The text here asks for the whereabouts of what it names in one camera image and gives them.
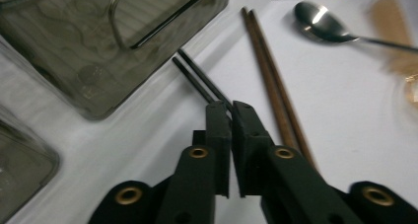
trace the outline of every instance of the chopstick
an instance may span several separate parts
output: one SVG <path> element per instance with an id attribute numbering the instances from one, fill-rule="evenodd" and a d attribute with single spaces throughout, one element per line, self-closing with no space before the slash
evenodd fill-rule
<path id="1" fill-rule="evenodd" d="M 262 30 L 255 17 L 255 13 L 253 10 L 248 12 L 246 8 L 242 8 L 242 15 L 264 79 L 264 84 L 283 143 L 284 145 L 299 150 L 307 161 L 315 168 L 314 158 L 311 155 L 304 133 L 299 126 L 298 119 L 295 116 L 280 73 L 270 54 L 270 50 L 268 49 Z"/>
<path id="2" fill-rule="evenodd" d="M 215 86 L 215 84 L 203 73 L 199 66 L 184 52 L 184 50 L 179 49 L 177 53 L 181 58 L 187 63 L 190 69 L 200 78 L 200 80 L 206 85 L 206 87 L 212 92 L 212 94 L 217 97 L 219 100 L 225 103 L 225 106 L 229 112 L 232 112 L 233 106 L 228 100 L 227 97 Z M 182 74 L 187 78 L 188 81 L 194 86 L 194 88 L 202 95 L 207 103 L 211 104 L 216 99 L 214 99 L 205 88 L 194 78 L 194 76 L 187 70 L 187 68 L 176 58 L 173 57 L 173 62 L 177 68 L 182 72 Z"/>

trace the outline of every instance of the spoon bowl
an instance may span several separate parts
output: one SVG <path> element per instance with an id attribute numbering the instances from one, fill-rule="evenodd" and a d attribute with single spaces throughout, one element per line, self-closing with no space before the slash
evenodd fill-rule
<path id="1" fill-rule="evenodd" d="M 294 14 L 302 33 L 316 41 L 345 43 L 358 40 L 418 53 L 418 48 L 409 45 L 354 36 L 347 31 L 344 25 L 326 7 L 321 5 L 300 2 L 295 6 Z"/>

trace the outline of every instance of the wooden chopsticks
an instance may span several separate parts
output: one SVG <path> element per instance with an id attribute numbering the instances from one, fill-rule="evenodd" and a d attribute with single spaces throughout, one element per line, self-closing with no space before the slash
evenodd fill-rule
<path id="1" fill-rule="evenodd" d="M 242 14 L 283 143 L 284 145 L 299 150 L 315 168 L 314 159 L 304 133 L 299 126 L 280 73 L 271 57 L 255 13 L 253 10 L 248 12 L 246 8 L 242 8 Z"/>

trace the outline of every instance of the white tablecloth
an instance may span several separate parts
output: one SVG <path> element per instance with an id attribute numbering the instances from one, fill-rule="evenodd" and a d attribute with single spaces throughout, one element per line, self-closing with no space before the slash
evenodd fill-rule
<path id="1" fill-rule="evenodd" d="M 418 110 L 404 81 L 387 70 L 378 46 L 330 46 L 301 37 L 293 7 L 302 0 L 231 0 L 185 47 L 231 99 L 255 107 L 281 144 L 240 15 L 254 8 L 320 173 L 341 190 L 358 181 L 385 185 L 418 206 Z M 361 36 L 376 37 L 375 0 L 311 0 L 324 4 Z M 418 1 L 400 0 L 411 30 Z M 412 33 L 415 42 L 418 35 Z M 205 129 L 205 101 L 167 62 L 114 114 L 88 121 L 0 55 L 0 104 L 61 157 L 57 175 L 9 223 L 87 223 L 105 194 L 128 180 L 153 186 L 171 175 L 192 130 Z M 258 197 L 217 197 L 216 223 L 264 223 Z"/>

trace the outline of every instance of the transparent container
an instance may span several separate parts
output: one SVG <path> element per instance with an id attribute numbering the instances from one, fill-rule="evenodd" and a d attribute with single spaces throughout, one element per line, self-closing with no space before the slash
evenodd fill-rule
<path id="1" fill-rule="evenodd" d="M 0 108 L 0 223 L 44 187 L 58 165 L 56 152 Z"/>
<path id="2" fill-rule="evenodd" d="M 228 0 L 0 0 L 0 34 L 86 118 L 104 118 Z"/>

